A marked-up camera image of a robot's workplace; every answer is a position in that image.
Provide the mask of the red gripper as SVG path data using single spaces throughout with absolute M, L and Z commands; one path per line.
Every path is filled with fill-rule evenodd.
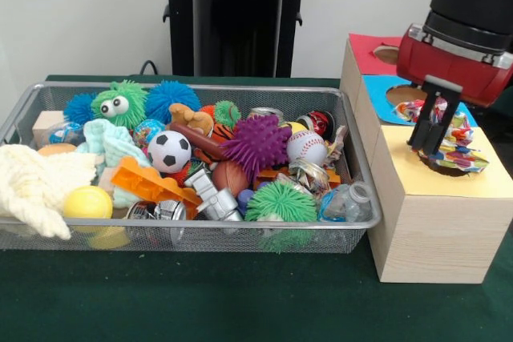
M 430 114 L 437 98 L 446 101 L 442 117 L 431 129 L 431 154 L 436 155 L 461 99 L 488 107 L 500 96 L 512 76 L 512 53 L 485 52 L 456 45 L 424 31 L 410 28 L 398 49 L 397 74 L 426 93 L 418 121 L 407 142 L 422 149 L 431 128 Z M 441 87 L 435 78 L 457 86 Z

